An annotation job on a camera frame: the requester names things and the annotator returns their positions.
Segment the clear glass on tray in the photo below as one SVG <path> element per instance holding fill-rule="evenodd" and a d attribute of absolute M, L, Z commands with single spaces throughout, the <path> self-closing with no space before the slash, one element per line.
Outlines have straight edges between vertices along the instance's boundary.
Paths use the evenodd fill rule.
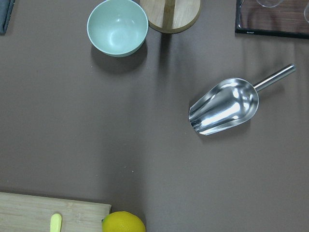
<path fill-rule="evenodd" d="M 256 2 L 262 7 L 274 8 L 279 6 L 283 0 L 256 0 Z"/>

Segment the black framed wooden tray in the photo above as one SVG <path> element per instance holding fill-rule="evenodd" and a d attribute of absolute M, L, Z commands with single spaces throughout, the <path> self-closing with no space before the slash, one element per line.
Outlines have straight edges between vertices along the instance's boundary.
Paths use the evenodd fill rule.
<path fill-rule="evenodd" d="M 284 0 L 277 7 L 266 8 L 255 0 L 238 0 L 235 32 L 308 39 L 309 2 Z"/>

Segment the steel ice scoop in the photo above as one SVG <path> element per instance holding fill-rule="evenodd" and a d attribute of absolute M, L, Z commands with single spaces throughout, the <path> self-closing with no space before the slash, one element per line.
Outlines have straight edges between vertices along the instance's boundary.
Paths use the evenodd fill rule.
<path fill-rule="evenodd" d="M 241 78 L 221 81 L 190 107 L 190 125 L 197 133 L 210 135 L 247 122 L 258 109 L 258 92 L 295 71 L 289 64 L 254 85 Z"/>

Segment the mint green bowl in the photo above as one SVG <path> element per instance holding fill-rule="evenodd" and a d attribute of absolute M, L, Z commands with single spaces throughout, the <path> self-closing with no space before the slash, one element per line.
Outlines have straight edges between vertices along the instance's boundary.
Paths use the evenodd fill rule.
<path fill-rule="evenodd" d="M 143 45 L 148 17 L 132 0 L 105 0 L 88 17 L 87 35 L 92 45 L 111 57 L 126 57 Z"/>

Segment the wooden cup rack stand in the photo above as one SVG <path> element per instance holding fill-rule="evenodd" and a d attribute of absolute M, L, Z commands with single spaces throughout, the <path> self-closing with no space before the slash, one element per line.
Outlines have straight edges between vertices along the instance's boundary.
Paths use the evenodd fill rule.
<path fill-rule="evenodd" d="M 149 26 L 166 34 L 189 29 L 197 21 L 201 0 L 140 0 Z"/>

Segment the far whole lemon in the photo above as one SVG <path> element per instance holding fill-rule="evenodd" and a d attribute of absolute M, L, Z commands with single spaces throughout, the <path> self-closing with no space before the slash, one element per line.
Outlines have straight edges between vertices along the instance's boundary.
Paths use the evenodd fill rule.
<path fill-rule="evenodd" d="M 103 232 L 145 232 L 142 220 L 127 211 L 117 211 L 107 215 L 102 221 Z"/>

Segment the yellow plastic knife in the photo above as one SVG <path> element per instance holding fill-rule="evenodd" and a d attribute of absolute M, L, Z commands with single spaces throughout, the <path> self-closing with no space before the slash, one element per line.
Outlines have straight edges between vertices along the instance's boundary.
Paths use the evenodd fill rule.
<path fill-rule="evenodd" d="M 61 232 L 62 216 L 59 213 L 55 213 L 50 218 L 50 232 Z"/>

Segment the bamboo cutting board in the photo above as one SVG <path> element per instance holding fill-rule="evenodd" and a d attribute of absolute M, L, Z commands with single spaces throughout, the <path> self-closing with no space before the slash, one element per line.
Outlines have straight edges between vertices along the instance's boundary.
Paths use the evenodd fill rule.
<path fill-rule="evenodd" d="M 53 214 L 62 216 L 62 232 L 100 232 L 110 204 L 0 193 L 2 232 L 48 232 Z"/>

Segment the grey folded cloth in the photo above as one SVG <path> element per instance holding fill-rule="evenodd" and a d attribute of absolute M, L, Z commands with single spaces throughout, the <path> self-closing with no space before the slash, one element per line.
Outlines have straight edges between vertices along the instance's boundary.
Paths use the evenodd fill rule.
<path fill-rule="evenodd" d="M 7 31 L 15 0 L 0 0 L 0 34 Z"/>

